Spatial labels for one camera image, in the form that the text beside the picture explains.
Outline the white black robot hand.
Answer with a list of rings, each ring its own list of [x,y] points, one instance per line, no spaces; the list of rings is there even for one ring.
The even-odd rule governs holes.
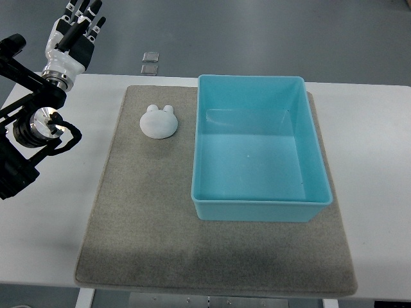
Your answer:
[[[102,1],[69,1],[53,25],[46,44],[47,64],[42,77],[69,92],[76,77],[84,73],[94,53],[94,44],[106,18],[95,20]]]

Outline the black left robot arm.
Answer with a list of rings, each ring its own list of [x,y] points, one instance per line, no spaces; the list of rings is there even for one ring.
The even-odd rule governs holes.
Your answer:
[[[67,84],[55,74],[43,78],[15,59],[25,45],[18,33],[1,41],[1,76],[29,90],[1,109],[2,200],[32,184],[42,160],[69,151],[82,138],[57,111],[66,101]]]

